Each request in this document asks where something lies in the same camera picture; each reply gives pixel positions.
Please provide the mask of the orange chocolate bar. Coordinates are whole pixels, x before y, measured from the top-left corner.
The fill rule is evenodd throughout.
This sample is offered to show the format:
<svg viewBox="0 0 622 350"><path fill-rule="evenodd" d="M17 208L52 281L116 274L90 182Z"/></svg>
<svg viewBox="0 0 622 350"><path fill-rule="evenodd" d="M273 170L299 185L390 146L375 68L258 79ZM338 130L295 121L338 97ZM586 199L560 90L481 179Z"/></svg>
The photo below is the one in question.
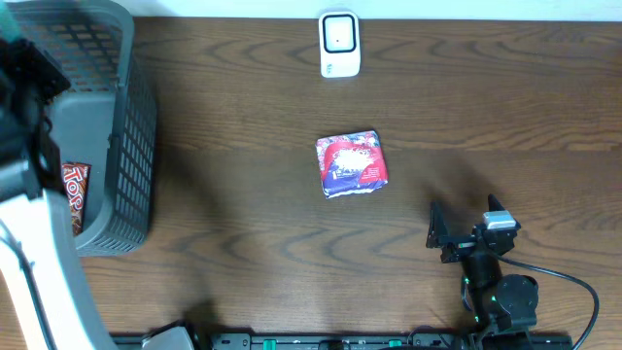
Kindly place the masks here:
<svg viewBox="0 0 622 350"><path fill-rule="evenodd" d="M79 162L62 164L62 180L68 198L72 231L77 236L83 232L86 194L91 166Z"/></svg>

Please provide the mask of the purple red liner pack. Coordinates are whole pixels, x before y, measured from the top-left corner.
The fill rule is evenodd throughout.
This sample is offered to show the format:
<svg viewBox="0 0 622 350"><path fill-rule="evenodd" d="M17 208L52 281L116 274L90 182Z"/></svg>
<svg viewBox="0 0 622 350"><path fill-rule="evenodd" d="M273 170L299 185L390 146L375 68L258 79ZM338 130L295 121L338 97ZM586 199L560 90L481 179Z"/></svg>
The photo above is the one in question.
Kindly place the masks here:
<svg viewBox="0 0 622 350"><path fill-rule="evenodd" d="M320 138L315 147L326 199L373 193L389 182L380 138L374 130Z"/></svg>

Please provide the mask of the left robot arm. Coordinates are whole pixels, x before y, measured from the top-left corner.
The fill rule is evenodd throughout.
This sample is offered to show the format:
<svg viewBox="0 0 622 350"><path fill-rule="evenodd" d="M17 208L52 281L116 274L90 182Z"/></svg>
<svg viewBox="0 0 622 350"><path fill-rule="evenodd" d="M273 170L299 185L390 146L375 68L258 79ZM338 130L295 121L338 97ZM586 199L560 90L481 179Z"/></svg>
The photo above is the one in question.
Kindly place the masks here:
<svg viewBox="0 0 622 350"><path fill-rule="evenodd" d="M1 272L30 349L113 349L87 285L46 108L58 64L1 6Z"/></svg>

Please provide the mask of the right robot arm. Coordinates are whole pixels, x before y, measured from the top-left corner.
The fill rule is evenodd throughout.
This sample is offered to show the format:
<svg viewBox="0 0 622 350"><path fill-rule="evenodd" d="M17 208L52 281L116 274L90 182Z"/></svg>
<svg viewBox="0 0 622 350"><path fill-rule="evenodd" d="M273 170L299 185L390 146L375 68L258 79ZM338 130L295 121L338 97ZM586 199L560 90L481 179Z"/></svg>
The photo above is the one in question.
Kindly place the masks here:
<svg viewBox="0 0 622 350"><path fill-rule="evenodd" d="M440 204L433 202L426 247L439 249L443 263L462 266L464 305L474 313L479 330L524 331L536 324L538 284L530 276L502 273L501 257L514 248L521 225L492 194L488 205L470 234L452 235Z"/></svg>

